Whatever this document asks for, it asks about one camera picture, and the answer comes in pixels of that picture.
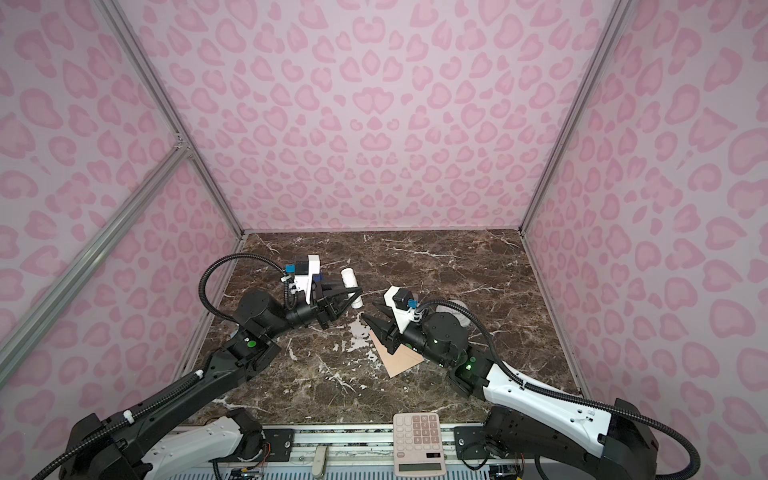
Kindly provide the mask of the white glue stick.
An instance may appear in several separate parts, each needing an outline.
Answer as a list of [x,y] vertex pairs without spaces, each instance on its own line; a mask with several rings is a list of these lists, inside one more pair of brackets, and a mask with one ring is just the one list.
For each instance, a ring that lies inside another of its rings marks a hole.
[[349,290],[348,297],[351,300],[351,307],[355,310],[363,307],[361,298],[362,289],[358,284],[356,274],[352,268],[345,268],[341,271],[341,278],[344,287]]

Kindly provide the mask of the peach pink envelope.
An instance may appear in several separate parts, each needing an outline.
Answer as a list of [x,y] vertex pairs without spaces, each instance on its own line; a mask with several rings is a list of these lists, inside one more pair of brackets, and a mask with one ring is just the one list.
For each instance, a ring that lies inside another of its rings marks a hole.
[[396,352],[390,355],[373,332],[370,332],[370,338],[390,378],[394,378],[424,361],[420,354],[403,345],[399,346]]

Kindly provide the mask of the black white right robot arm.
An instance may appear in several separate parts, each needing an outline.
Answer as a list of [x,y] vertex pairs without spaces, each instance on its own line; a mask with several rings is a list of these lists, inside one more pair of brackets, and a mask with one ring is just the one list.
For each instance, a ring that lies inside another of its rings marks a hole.
[[504,457],[528,454],[573,467],[595,479],[652,479],[658,442],[638,412],[622,403],[596,407],[531,379],[503,362],[487,328],[465,307],[442,302],[409,310],[379,305],[364,315],[373,335],[395,353],[406,347],[447,370],[454,390],[491,404],[481,446]]

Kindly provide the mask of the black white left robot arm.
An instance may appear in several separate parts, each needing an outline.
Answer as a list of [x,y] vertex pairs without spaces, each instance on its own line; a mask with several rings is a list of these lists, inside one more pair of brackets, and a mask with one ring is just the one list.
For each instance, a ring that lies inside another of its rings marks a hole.
[[319,285],[319,296],[294,308],[266,291],[244,294],[234,314],[235,335],[209,354],[203,366],[145,400],[105,419],[89,414],[72,428],[64,453],[38,473],[44,479],[149,479],[158,476],[153,448],[184,420],[263,372],[281,351],[279,336],[318,322],[328,327],[362,290]]

